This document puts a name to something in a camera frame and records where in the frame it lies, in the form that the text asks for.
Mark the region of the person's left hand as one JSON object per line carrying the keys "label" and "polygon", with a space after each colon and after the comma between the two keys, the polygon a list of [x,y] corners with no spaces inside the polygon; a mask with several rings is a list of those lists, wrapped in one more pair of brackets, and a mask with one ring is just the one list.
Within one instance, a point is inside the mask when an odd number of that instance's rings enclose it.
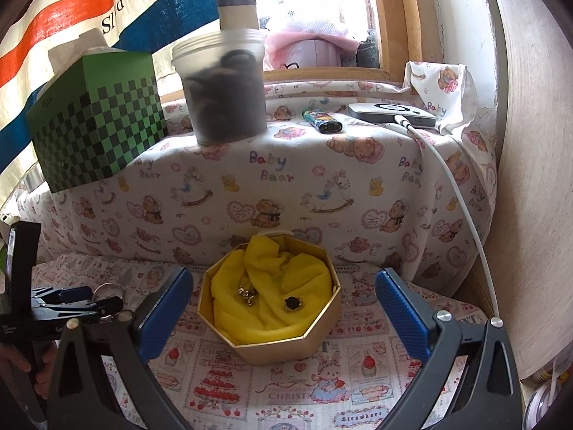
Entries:
{"label": "person's left hand", "polygon": [[[42,358],[38,360],[38,373],[35,375],[35,392],[43,399],[49,398],[52,371],[57,355],[56,342],[51,342],[42,349]],[[31,371],[31,366],[21,352],[14,345],[0,345],[1,376],[4,377],[11,371],[11,367],[24,373]]]}

